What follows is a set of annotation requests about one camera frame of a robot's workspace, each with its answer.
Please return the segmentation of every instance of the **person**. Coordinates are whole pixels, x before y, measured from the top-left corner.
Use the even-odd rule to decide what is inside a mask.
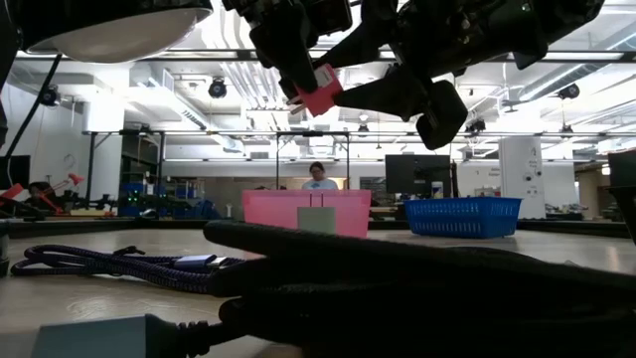
[[[47,182],[34,182],[29,184],[29,194],[31,194],[31,198],[25,200],[24,203],[40,210],[54,210],[48,203],[42,200],[41,193],[43,192],[48,192],[46,197],[54,205],[60,204],[56,193],[51,190],[51,184]]]
[[[338,190],[338,184],[328,179],[325,175],[325,167],[321,162],[315,162],[309,167],[312,179],[302,185],[303,190]]]

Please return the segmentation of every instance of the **table surface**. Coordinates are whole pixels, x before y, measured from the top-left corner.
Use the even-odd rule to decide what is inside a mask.
[[[495,240],[424,238],[406,231],[375,231],[376,240],[437,247],[478,246],[508,250],[554,263],[574,262],[595,269],[636,272],[636,247],[631,240],[575,235],[518,232]],[[243,258],[245,253],[207,242],[201,231],[137,230],[42,237],[12,241],[12,263],[25,249],[59,244],[111,253],[135,245],[147,255],[188,256],[205,253]],[[0,347],[4,357],[22,357],[33,332],[42,324],[155,314],[173,322],[218,322],[223,303],[211,296],[182,293],[130,277],[36,276],[0,279]],[[229,342],[211,350],[207,357],[299,357],[298,350],[253,337]]]

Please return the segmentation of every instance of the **computer monitor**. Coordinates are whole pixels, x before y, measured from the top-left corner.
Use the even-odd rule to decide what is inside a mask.
[[[5,157],[0,157],[0,168],[0,190],[8,190],[12,185],[7,177],[7,159]],[[9,174],[13,185],[20,184],[27,189],[31,174],[31,155],[12,156]]]
[[[609,183],[613,187],[636,186],[636,150],[610,153]]]
[[[449,155],[387,155],[387,192],[432,197],[432,183],[442,182],[444,198],[451,195]]]

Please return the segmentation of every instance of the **blue plastic basket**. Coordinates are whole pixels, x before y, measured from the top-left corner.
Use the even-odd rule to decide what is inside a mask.
[[[515,234],[521,199],[456,198],[404,202],[418,235],[488,239]]]

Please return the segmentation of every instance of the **pink bin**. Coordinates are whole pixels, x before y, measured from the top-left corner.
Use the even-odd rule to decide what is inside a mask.
[[[339,235],[366,238],[371,191],[245,190],[242,204],[246,222],[287,229],[297,229],[299,207],[334,207]]]

